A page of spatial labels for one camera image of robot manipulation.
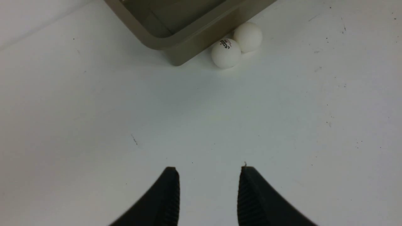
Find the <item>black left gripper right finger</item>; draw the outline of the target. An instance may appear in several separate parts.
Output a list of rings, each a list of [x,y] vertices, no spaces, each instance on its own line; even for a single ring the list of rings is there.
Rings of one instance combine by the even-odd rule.
[[[252,166],[243,166],[237,195],[240,226],[315,226]]]

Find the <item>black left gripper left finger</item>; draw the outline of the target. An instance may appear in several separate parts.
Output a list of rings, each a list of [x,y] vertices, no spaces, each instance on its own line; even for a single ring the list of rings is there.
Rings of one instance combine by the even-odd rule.
[[[180,213],[180,177],[166,167],[155,183],[112,226],[177,226]]]

